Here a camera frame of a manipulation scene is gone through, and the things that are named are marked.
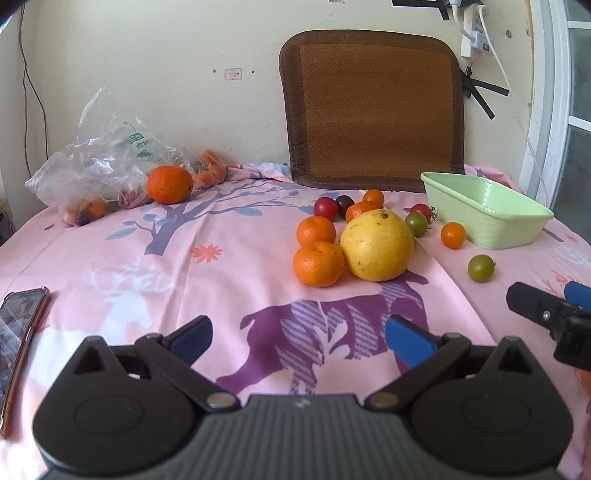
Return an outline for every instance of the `cherry tomato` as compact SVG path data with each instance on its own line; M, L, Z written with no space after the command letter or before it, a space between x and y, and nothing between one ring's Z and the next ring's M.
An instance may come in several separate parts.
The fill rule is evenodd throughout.
M427 219L421 212L409 213L404 222L416 238L423 236L427 232L427 228L429 228Z
M341 195L340 197L337 197L336 204L339 207L339 216L344 219L347 215L347 209L355 205L355 202L350 196Z
M441 241L448 248L460 248L466 240L466 230L456 222L449 222L441 229Z
M336 202L328 197L320 197L314 204L314 215L326 217L331 222L339 214L339 207Z
M488 255L477 255L472 257L468 263L468 275L478 283L488 282L495 274L495 261Z
M384 194L379 190L368 190L365 192L363 200L375 204L378 208L384 208Z
M433 218L433 212L431 211L431 208L429 205L425 205L424 203L417 203L411 207L410 211L421 212L427 219L427 222L431 222L431 218Z

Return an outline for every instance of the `purple deer print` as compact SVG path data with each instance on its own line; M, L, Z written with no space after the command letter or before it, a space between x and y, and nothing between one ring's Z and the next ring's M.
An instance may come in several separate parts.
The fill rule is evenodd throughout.
M338 358L359 359L387 350L386 320L392 314L427 329L423 299L409 282L425 285L427 279L407 270L398 278L380 283L376 295L338 301L297 300L267 307L242 319L240 328L252 324L246 339L250 354L232 375L216 384L239 394L274 372L292 370L290 394L314 393L313 365L323 365L334 353ZM402 373L408 366L396 360Z

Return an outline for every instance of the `yellow grapefruit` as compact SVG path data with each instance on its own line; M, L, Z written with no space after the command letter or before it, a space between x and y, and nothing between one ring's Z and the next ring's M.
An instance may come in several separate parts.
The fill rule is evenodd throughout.
M407 224L388 210L371 210L351 220L340 237L351 273L369 281L386 281L402 274L414 252Z

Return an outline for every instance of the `brown woven cushion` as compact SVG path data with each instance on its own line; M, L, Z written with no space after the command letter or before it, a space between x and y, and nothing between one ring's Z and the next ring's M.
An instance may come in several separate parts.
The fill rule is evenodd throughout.
M280 72L296 182L424 192L424 171L464 173L462 81L440 40L309 31L284 45Z

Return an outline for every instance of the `green cherry tomato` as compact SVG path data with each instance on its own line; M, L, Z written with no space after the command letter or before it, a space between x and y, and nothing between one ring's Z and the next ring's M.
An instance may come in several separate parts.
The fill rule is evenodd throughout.
M495 273L495 261L488 255L477 255L468 263L468 275L478 283L488 282Z
M404 222L410 228L410 231L416 238L423 236L427 232L429 222L421 212L411 212L404 219Z

